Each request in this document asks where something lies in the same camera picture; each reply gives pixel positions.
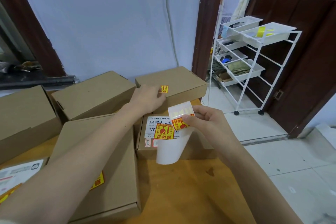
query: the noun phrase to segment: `hanging towel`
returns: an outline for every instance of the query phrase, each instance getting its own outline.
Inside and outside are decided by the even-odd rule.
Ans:
[[[236,76],[250,71],[250,67],[241,60],[228,64],[227,68]]]
[[[250,0],[239,0],[238,6],[232,14],[231,20],[234,21],[243,18],[245,15],[245,10]]]

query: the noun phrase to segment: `wooden table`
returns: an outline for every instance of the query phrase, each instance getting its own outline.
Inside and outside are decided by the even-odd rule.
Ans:
[[[0,169],[50,156],[57,138],[3,163]],[[255,223],[234,176],[219,159],[179,160],[171,165],[139,160],[138,175],[143,212],[120,223]]]

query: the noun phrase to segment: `floor tile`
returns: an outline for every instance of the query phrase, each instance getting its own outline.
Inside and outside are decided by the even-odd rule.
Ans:
[[[237,85],[228,86],[228,90],[238,101],[242,90]],[[208,92],[209,87],[202,98],[204,105],[208,105]],[[230,113],[235,111],[236,105],[237,103],[224,88],[219,89],[215,83],[211,83],[209,107],[222,110],[223,113]],[[256,108],[256,106],[246,95],[243,95],[239,108]]]
[[[226,113],[225,117],[239,141],[287,135],[267,113],[259,115],[257,111],[244,111],[237,116]]]
[[[268,176],[310,168],[286,141],[245,146]]]
[[[287,143],[310,167],[320,167],[331,164],[330,162],[323,160],[321,156],[318,156],[306,139],[289,139]]]
[[[313,169],[270,178],[304,223],[313,223],[324,213],[335,215],[336,196]]]
[[[336,165],[328,165],[314,168],[315,172],[336,193]]]

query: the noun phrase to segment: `white rolling cart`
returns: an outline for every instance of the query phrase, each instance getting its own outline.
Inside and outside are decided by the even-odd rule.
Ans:
[[[224,1],[222,2],[222,5],[220,7],[220,14],[223,10],[223,5],[224,5]],[[292,51],[293,51],[297,41],[299,40],[302,31],[295,31],[296,28],[294,28],[294,27],[286,26],[286,25],[283,25],[283,24],[275,23],[275,22],[271,22],[271,23],[267,23],[267,24],[264,24],[262,26],[259,26],[260,21],[262,21],[262,19],[255,18],[255,17],[252,17],[252,16],[246,16],[246,17],[243,17],[243,18],[240,18],[240,19],[222,24],[221,23],[221,18],[218,19],[217,25],[216,25],[214,46],[213,46],[214,52],[213,52],[213,55],[212,55],[211,67],[210,67],[210,83],[209,83],[208,105],[209,105],[210,94],[211,94],[211,79],[212,79],[212,76],[213,76],[212,75],[212,73],[213,73],[212,65],[213,65],[213,60],[216,59],[216,61],[219,64],[222,65],[222,67],[227,71],[229,76],[233,79],[233,81],[229,81],[229,82],[218,81],[218,83],[223,88],[225,88],[227,90],[229,95],[237,103],[234,114],[239,115],[240,111],[248,111],[248,110],[259,110],[258,113],[260,115],[264,114],[263,107],[265,106],[265,103],[267,102],[267,100],[268,100],[276,82],[278,81],[279,76],[280,76],[284,66],[286,65],[290,55],[292,54]],[[237,27],[235,27],[235,28],[230,27],[233,24],[236,24]],[[218,39],[218,32],[219,32],[220,25],[229,27],[227,29],[226,38]],[[293,41],[288,39],[290,34],[296,34],[296,37]],[[280,41],[287,41],[287,42],[292,44],[285,60],[283,61],[283,64],[279,64],[279,63],[275,62],[274,60],[271,60],[270,58],[262,55],[262,53],[260,53],[260,50],[263,46],[266,46],[268,44],[273,44],[273,43],[276,43],[276,42],[280,42]],[[247,59],[247,56],[244,53],[237,50],[238,48],[243,47],[243,46],[246,46],[247,48],[253,50],[256,53],[253,60],[252,59]],[[225,53],[219,53],[217,51],[219,49],[219,47],[222,50],[224,50]],[[223,64],[219,60],[222,56],[225,56],[225,55],[228,55],[228,54],[230,56],[232,56],[232,60],[229,63],[241,60],[242,62],[244,62],[245,64],[247,64],[250,67],[250,71],[248,73],[235,76],[228,69],[227,64],[229,64],[229,63]],[[272,83],[267,82],[264,78],[262,78],[260,76],[261,72],[265,69],[262,66],[260,66],[259,64],[256,63],[259,55],[266,58],[267,60],[273,62],[274,64],[276,64],[280,67],[279,72],[278,72],[274,82],[272,82]],[[252,77],[259,77],[263,82],[265,82],[268,86],[270,86],[270,89],[269,89],[265,99],[261,99],[248,86],[248,82],[249,82],[250,78],[252,78]],[[241,92],[241,95],[240,95],[238,100],[236,100],[233,97],[233,95],[230,93],[229,89],[227,88],[227,86],[230,86],[230,85],[233,85],[233,84],[240,84],[243,88],[242,92]],[[248,88],[262,102],[262,105],[261,105],[260,108],[240,109],[241,100],[243,98],[243,95],[245,94],[246,88]]]

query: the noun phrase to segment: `forearm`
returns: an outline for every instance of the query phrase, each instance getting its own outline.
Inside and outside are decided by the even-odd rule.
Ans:
[[[243,146],[235,147],[228,162],[257,223],[302,223],[271,179]]]
[[[18,223],[67,222],[115,147],[141,115],[126,104],[90,136],[28,180],[19,193],[13,193],[1,205],[0,219]]]

